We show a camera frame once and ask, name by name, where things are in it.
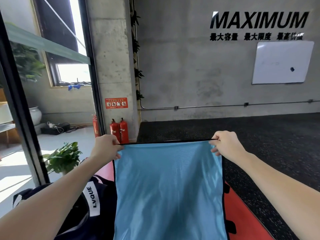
black bag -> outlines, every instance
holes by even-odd
[[[49,185],[26,189],[14,195],[13,207]],[[115,183],[94,175],[73,205],[55,240],[113,240],[116,208]]]

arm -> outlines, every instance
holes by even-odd
[[[0,219],[1,239],[52,240],[86,183],[100,168],[120,158],[117,138],[96,138],[89,158],[71,172],[41,190]]]
[[[320,192],[275,170],[246,152],[236,133],[217,131],[210,141],[211,151],[223,155],[242,168],[301,240],[320,236]]]

forearm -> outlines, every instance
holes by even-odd
[[[0,219],[1,239],[54,239],[86,183],[103,165],[86,159]]]
[[[320,193],[247,153],[239,166],[301,240],[320,236]]]

window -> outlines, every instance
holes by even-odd
[[[78,0],[34,0],[34,6],[42,37],[87,54]],[[91,84],[88,64],[48,52],[46,58],[53,86]]]

black rubber flooring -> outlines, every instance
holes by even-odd
[[[142,122],[137,142],[209,139],[234,131],[245,149],[320,191],[320,113]],[[249,176],[225,160],[225,178],[276,240],[298,239]]]

